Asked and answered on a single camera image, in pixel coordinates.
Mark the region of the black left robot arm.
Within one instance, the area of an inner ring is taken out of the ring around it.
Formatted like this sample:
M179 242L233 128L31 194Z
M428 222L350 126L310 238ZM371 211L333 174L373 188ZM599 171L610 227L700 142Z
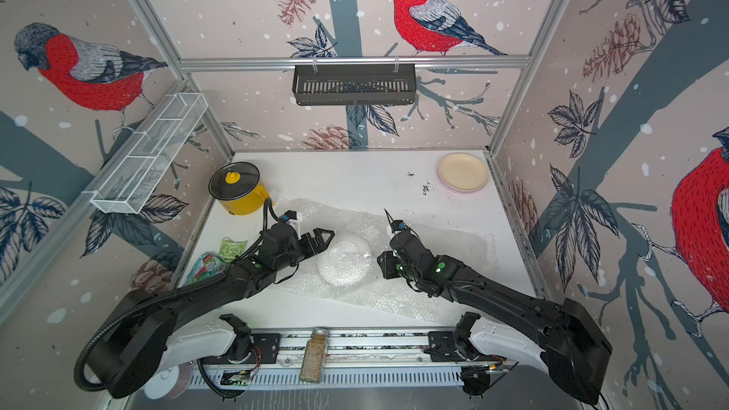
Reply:
M151 296L131 292L81 350L74 383L115 399L133 394L158 372L173 333L214 309L262 292L279 271L328 250L334 237L334 231L321 228L298 235L290 224L276 222L212 277Z

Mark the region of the small green sachet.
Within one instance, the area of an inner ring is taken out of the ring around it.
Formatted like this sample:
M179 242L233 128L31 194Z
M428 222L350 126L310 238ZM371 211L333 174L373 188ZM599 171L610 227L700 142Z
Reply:
M220 242L218 257L226 263L231 263L244 254L247 250L247 245L247 240L234 241L229 237L224 237Z

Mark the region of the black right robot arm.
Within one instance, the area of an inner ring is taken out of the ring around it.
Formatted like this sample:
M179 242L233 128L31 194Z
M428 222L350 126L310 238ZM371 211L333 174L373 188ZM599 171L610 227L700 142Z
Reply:
M612 346L590 313L569 298L540 300L489 279L457 258L434 255L404 222L390 226L390 249L377 262L385 279L402 277L416 292L483 312L537 347L536 363L584 404L597 405Z

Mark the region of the green snack packet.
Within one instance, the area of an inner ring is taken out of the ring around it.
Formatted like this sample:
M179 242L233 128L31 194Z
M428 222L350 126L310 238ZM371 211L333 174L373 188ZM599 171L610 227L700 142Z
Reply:
M219 273L225 271L227 268L228 263L222 257L217 254L212 254L211 252L208 252L208 254L203 254L197 259L197 261L193 265L193 268L186 276L184 285L187 286L211 277L215 277Z

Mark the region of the yellow pot with black lid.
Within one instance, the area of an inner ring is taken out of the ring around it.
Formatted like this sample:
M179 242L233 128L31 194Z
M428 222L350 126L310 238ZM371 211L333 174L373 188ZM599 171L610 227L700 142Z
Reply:
M270 197L259 169L246 161L218 169L208 182L208 191L233 216L255 213Z

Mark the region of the white tape roll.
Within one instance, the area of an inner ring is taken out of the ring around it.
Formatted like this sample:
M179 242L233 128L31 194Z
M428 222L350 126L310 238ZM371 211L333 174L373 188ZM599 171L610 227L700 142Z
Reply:
M190 364L173 366L152 377L142 392L149 400L174 400L188 389L192 379L193 368Z

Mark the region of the spice jar with granules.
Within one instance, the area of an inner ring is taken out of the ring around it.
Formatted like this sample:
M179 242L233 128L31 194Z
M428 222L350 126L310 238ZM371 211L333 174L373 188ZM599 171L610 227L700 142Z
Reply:
M328 352L328 331L315 328L307 342L299 379L303 383L320 383Z

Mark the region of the cream plate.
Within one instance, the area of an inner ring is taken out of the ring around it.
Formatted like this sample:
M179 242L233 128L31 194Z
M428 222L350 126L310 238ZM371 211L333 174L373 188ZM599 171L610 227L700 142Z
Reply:
M463 189L475 189L490 180L488 166L475 156L452 153L444 156L437 165L440 180Z

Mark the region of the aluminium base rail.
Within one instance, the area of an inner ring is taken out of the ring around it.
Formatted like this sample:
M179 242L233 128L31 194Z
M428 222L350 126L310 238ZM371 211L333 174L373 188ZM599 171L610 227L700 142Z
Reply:
M204 360L191 387L207 382L231 391L308 389L300 379L311 330L256 330L257 351L233 363L222 357ZM508 326L476 323L471 344L474 360L456 357L452 328L365 328L332 330L320 388L462 387L483 376L496 383L516 366L547 372L544 352Z

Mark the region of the pink dinner plate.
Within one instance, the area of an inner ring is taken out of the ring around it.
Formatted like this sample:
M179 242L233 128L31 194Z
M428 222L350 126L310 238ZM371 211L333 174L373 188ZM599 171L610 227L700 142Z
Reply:
M459 188L457 186L451 185L451 184L449 184L448 182L446 182L444 180L439 180L439 182L440 182L440 184L442 184L442 186L445 189L447 189L447 190L449 190L449 191L451 191L453 193L463 194L463 195L464 194L474 194L474 193L478 193L478 191L480 191L481 189L483 189L488 184L488 182L487 182L486 184L483 184L482 186L477 187L475 189L468 189L468 188L463 189L463 188Z

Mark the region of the patterned plate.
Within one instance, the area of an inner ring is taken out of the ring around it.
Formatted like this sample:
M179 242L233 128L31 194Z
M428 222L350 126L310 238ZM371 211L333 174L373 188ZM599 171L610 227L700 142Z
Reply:
M319 274L334 287L349 287L362 282L373 263L370 244L360 235L343 233L317 258Z

